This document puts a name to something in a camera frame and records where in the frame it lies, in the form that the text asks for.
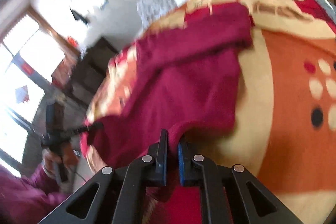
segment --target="polka dot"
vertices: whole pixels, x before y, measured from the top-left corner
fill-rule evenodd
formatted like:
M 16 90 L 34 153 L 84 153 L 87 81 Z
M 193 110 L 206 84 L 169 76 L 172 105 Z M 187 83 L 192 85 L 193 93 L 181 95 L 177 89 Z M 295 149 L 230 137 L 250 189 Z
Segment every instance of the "polka dot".
M 308 71 L 309 73 L 315 73 L 316 71 L 315 66 L 308 61 L 304 62 L 303 66 L 306 69 L 306 71 Z
M 327 91 L 331 98 L 336 99 L 336 82 L 331 78 L 327 78 L 325 81 Z
M 332 131 L 336 131 L 336 105 L 332 105 L 328 112 L 328 124 Z
M 313 127 L 318 128 L 322 125 L 323 122 L 323 112 L 320 107 L 316 107 L 311 112 L 311 124 Z
M 323 86 L 321 82 L 316 78 L 310 78 L 309 88 L 310 88 L 310 92 L 313 98 L 316 100 L 320 100 L 322 97 L 322 92 L 323 92 Z
M 331 74 L 331 68 L 330 68 L 327 61 L 325 61 L 323 59 L 319 59 L 319 67 L 325 75 L 330 75 Z

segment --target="red dot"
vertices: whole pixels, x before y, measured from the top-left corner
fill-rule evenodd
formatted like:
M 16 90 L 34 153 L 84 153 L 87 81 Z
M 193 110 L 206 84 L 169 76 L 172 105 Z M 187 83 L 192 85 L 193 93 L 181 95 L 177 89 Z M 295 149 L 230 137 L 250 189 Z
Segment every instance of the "red dot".
M 304 62 L 303 66 L 306 69 L 306 71 L 308 71 L 309 73 L 315 73 L 316 71 L 315 66 L 308 61 Z

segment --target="bedsheet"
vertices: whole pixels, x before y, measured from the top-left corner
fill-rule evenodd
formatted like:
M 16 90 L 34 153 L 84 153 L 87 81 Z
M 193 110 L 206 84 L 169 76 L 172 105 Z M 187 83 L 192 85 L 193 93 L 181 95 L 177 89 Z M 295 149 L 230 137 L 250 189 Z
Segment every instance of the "bedsheet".
M 239 54 L 236 126 L 229 136 L 199 138 L 195 129 L 187 139 L 217 164 L 244 165 L 304 223 L 323 223 L 336 203 L 336 26 L 317 2 L 189 0 L 143 35 L 184 28 L 229 2 L 245 5 L 253 23 L 253 47 Z M 109 63 L 88 122 L 120 113 L 136 79 L 130 45 Z M 81 145 L 93 171 L 105 165 L 85 139 Z

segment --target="folded maroon fabric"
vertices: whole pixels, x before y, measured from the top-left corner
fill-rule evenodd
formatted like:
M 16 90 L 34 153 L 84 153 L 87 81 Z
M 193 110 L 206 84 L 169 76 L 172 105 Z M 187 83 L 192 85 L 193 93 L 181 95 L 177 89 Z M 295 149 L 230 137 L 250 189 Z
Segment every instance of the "folded maroon fabric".
M 134 90 L 121 115 L 100 119 L 104 129 L 89 135 L 88 145 L 118 168 L 146 154 L 162 128 L 168 129 L 173 156 L 192 127 L 231 130 L 240 74 L 237 53 L 251 44 L 250 25 L 247 8 L 230 3 L 185 29 L 139 40 Z

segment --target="silver screw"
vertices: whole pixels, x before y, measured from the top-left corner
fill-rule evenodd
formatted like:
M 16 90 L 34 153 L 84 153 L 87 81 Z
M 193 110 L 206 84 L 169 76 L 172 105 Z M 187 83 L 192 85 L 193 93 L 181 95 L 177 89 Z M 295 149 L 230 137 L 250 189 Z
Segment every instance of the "silver screw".
M 244 166 L 240 165 L 240 164 L 236 164 L 233 169 L 236 171 L 236 172 L 243 172 L 244 171 Z
M 195 155 L 194 156 L 194 161 L 203 161 L 204 157 L 202 155 Z
M 112 171 L 113 171 L 113 169 L 112 169 L 111 167 L 106 166 L 106 167 L 104 167 L 104 168 L 102 169 L 101 172 L 102 172 L 104 175 L 109 175 L 109 174 L 112 173 Z
M 145 155 L 142 157 L 143 162 L 151 162 L 153 157 L 151 155 Z

